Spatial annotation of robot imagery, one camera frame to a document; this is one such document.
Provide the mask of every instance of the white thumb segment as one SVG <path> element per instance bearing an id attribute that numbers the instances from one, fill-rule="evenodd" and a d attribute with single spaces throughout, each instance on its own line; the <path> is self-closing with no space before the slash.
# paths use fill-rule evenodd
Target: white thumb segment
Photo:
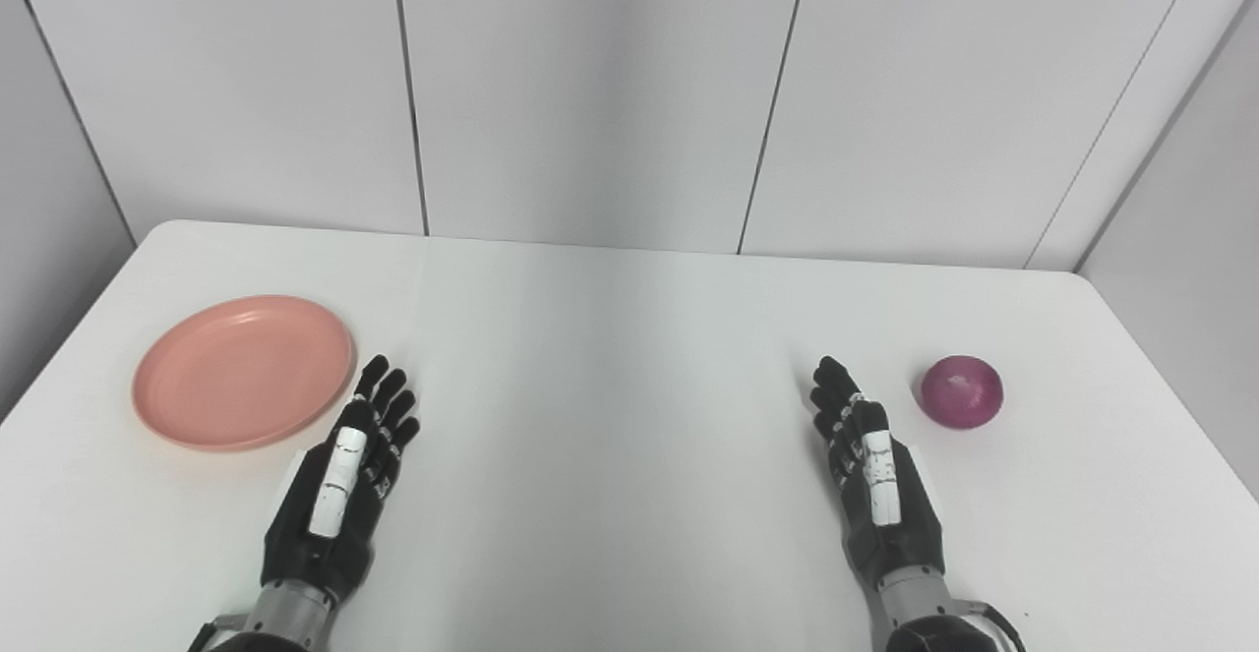
<path id="1" fill-rule="evenodd" d="M 307 527 L 315 536 L 335 539 L 341 532 L 341 520 L 345 519 L 345 507 L 350 503 L 350 493 L 359 480 L 359 463 L 366 443 L 368 436 L 355 428 L 342 427 L 337 432 L 336 446 L 329 456 Z"/>
<path id="2" fill-rule="evenodd" d="M 900 490 L 896 487 L 896 461 L 891 456 L 891 434 L 872 430 L 861 437 L 865 449 L 862 473 L 870 490 L 870 519 L 874 526 L 900 524 Z"/>

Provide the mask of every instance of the panel seam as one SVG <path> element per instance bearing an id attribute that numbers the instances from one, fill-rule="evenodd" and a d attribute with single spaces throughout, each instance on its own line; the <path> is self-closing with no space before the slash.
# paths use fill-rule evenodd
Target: panel seam
<path id="1" fill-rule="evenodd" d="M 1105 118 L 1102 120 L 1102 127 L 1098 128 L 1097 133 L 1094 133 L 1093 142 L 1089 142 L 1088 150 L 1084 151 L 1084 157 L 1080 160 L 1078 167 L 1075 167 L 1075 174 L 1071 176 L 1071 181 L 1066 183 L 1066 190 L 1063 191 L 1061 198 L 1058 199 L 1058 204 L 1054 205 L 1054 213 L 1049 214 L 1049 222 L 1045 223 L 1045 229 L 1042 229 L 1040 232 L 1040 235 L 1036 238 L 1036 243 L 1032 245 L 1031 253 L 1027 254 L 1027 261 L 1024 262 L 1022 268 L 1026 269 L 1026 267 L 1031 266 L 1032 258 L 1036 257 L 1036 252 L 1040 249 L 1040 245 L 1044 243 L 1045 237 L 1049 234 L 1049 227 L 1054 227 L 1054 220 L 1058 218 L 1058 211 L 1061 211 L 1063 205 L 1066 204 L 1066 199 L 1071 195 L 1071 190 L 1075 186 L 1075 181 L 1079 180 L 1080 174 L 1084 172 L 1085 165 L 1089 164 L 1089 159 L 1093 157 L 1093 150 L 1097 149 L 1098 141 L 1100 141 L 1102 136 L 1105 135 L 1105 128 L 1108 127 L 1108 125 L 1110 125 L 1110 118 L 1114 117 L 1114 111 L 1119 108 L 1123 97 L 1126 96 L 1126 93 L 1128 93 L 1128 88 L 1132 87 L 1132 79 L 1136 79 L 1137 70 L 1139 70 L 1143 62 L 1146 62 L 1146 57 L 1149 53 L 1149 48 L 1155 47 L 1156 39 L 1158 39 L 1158 34 L 1162 33 L 1163 24 L 1166 24 L 1168 16 L 1172 15 L 1172 10 L 1175 10 L 1177 1 L 1180 0 L 1171 0 L 1167 4 L 1167 10 L 1163 11 L 1162 19 L 1158 20 L 1158 25 L 1156 25 L 1155 33 L 1151 34 L 1148 42 L 1146 43 L 1146 48 L 1143 48 L 1143 50 L 1141 52 L 1141 57 L 1137 57 L 1137 64 L 1133 65 L 1131 73 L 1128 74 L 1128 79 L 1124 79 L 1123 87 L 1119 88 L 1119 96 L 1115 97 L 1114 103 L 1110 104 L 1110 111 L 1107 111 Z"/>
<path id="2" fill-rule="evenodd" d="M 769 97 L 769 115 L 765 117 L 765 132 L 760 136 L 760 151 L 757 154 L 757 167 L 752 171 L 752 190 L 748 191 L 748 205 L 743 211 L 743 227 L 739 230 L 739 244 L 734 253 L 743 253 L 743 239 L 748 235 L 748 220 L 752 218 L 752 203 L 757 199 L 757 186 L 760 183 L 760 167 L 765 162 L 765 146 L 769 145 L 769 127 L 774 122 L 774 108 L 778 106 L 778 91 L 783 83 L 783 69 L 787 69 L 787 52 L 791 50 L 792 33 L 796 30 L 796 15 L 799 13 L 799 0 L 792 3 L 791 20 L 787 21 L 787 38 L 783 39 L 782 58 L 778 59 L 778 77 L 774 78 L 774 92 Z"/>
<path id="3" fill-rule="evenodd" d="M 407 111 L 410 115 L 410 146 L 415 160 L 415 183 L 419 186 L 419 220 L 428 233 L 428 199 L 424 194 L 424 169 L 419 160 L 419 120 L 415 117 L 415 84 L 410 70 L 410 42 L 407 38 L 407 11 L 403 0 L 394 0 L 398 6 L 398 34 L 402 39 L 403 77 L 407 82 Z"/>
<path id="4" fill-rule="evenodd" d="M 35 5 L 30 0 L 21 0 L 26 5 L 26 13 L 30 15 L 30 21 L 35 25 L 35 34 L 39 34 L 39 42 L 44 45 L 44 53 L 48 55 L 48 62 L 53 65 L 53 73 L 57 74 L 57 82 L 62 87 L 62 93 L 65 97 L 67 104 L 69 104 L 71 113 L 74 117 L 74 123 L 78 125 L 79 133 L 83 137 L 84 145 L 87 145 L 87 151 L 92 156 L 92 164 L 96 165 L 96 171 L 101 175 L 101 183 L 104 185 L 104 191 L 110 198 L 110 204 L 113 205 L 113 211 L 118 214 L 118 222 L 122 223 L 122 230 L 127 234 L 127 240 L 131 240 L 131 248 L 138 248 L 136 243 L 135 232 L 131 232 L 131 223 L 127 222 L 127 214 L 122 211 L 122 204 L 118 203 L 117 191 L 113 191 L 113 185 L 110 183 L 110 176 L 104 172 L 104 165 L 101 164 L 101 156 L 96 151 L 96 145 L 92 142 L 92 137 L 88 136 L 87 125 L 83 123 L 83 115 L 79 113 L 78 104 L 74 102 L 74 97 L 71 93 L 71 88 L 65 83 L 65 77 L 62 73 L 60 65 L 57 64 L 57 57 L 53 55 L 53 48 L 48 43 L 48 37 L 44 34 L 44 25 L 39 24 L 39 16 L 35 15 Z"/>

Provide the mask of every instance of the fingertip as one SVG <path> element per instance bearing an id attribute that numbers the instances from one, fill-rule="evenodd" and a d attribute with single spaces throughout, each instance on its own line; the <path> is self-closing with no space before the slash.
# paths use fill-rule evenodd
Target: fingertip
<path id="1" fill-rule="evenodd" d="M 397 447 L 398 451 L 402 451 L 409 442 L 412 442 L 412 439 L 418 433 L 419 433 L 419 419 L 417 419 L 414 415 L 409 415 L 405 420 L 398 424 L 397 430 L 394 430 L 394 438 L 393 438 L 394 447 Z"/>
<path id="2" fill-rule="evenodd" d="M 364 368 L 359 378 L 359 385 L 354 389 L 354 393 L 369 398 L 371 396 L 371 388 L 375 386 L 380 378 L 389 371 L 389 360 L 384 355 L 376 355 L 371 357 Z"/>

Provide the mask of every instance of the robotic hand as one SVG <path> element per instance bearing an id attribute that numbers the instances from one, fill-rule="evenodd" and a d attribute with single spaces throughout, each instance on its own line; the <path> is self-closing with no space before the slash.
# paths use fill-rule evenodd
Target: robotic hand
<path id="1" fill-rule="evenodd" d="M 963 617 L 978 615 L 1025 652 L 1013 626 L 988 603 L 949 595 L 939 519 L 913 456 L 891 437 L 884 407 L 867 400 L 832 357 L 822 357 L 813 381 L 813 425 L 826 438 L 847 517 L 845 546 L 883 600 L 893 631 L 886 651 L 998 652 L 993 637 Z"/>
<path id="2" fill-rule="evenodd" d="M 306 451 L 267 530 L 253 612 L 206 623 L 189 652 L 201 652 L 224 629 L 242 632 L 213 652 L 307 652 L 322 638 L 329 614 L 368 575 L 371 534 L 402 451 L 419 433 L 407 415 L 415 395 L 405 383 L 384 355 L 364 366 L 332 432 Z"/>

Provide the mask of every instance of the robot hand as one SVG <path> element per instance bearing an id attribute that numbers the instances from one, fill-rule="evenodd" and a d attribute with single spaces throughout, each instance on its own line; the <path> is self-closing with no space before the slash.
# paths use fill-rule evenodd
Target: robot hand
<path id="1" fill-rule="evenodd" d="M 997 641 L 963 615 L 991 621 L 1020 652 L 1019 633 L 986 603 L 958 600 L 944 584 L 940 522 L 888 414 L 862 395 L 831 356 L 813 373 L 813 425 L 849 524 L 845 546 L 857 574 L 883 600 L 891 623 L 888 652 L 997 652 Z"/>
<path id="2" fill-rule="evenodd" d="M 368 575 L 371 535 L 403 448 L 419 433 L 419 422 L 407 415 L 415 395 L 405 383 L 384 355 L 364 366 L 332 432 L 306 451 L 267 530 L 253 612 L 243 624 L 239 615 L 206 623 L 190 652 L 233 628 L 242 632 L 214 652 L 306 652 L 321 639 L 329 614 Z"/>

